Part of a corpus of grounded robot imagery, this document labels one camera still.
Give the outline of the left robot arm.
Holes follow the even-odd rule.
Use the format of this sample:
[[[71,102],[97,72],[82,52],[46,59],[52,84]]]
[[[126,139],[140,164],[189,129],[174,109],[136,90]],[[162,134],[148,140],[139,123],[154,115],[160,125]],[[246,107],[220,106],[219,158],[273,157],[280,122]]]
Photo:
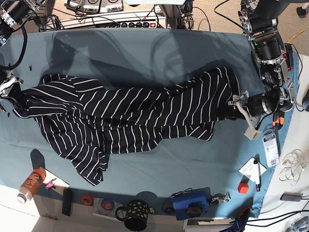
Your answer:
[[[296,103],[284,56],[287,49],[278,31],[278,17],[288,5],[285,0],[241,1],[239,19],[265,92],[254,96],[248,92],[234,95],[228,104],[235,106],[246,119],[248,128],[244,135],[250,140],[259,137],[259,127],[267,116],[273,117],[273,126],[279,130],[284,123],[284,113]]]

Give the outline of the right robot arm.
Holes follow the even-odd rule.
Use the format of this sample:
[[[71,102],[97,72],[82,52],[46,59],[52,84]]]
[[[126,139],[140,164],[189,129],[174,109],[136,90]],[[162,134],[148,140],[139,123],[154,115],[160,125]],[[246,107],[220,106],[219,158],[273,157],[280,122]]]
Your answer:
[[[5,0],[0,5],[0,45],[4,46],[10,36],[18,30],[22,30],[24,39],[17,62],[0,67],[1,99],[9,98],[14,90],[20,91],[20,84],[23,81],[14,76],[14,69],[20,65],[26,51],[28,35],[25,24],[44,4],[44,0]]]

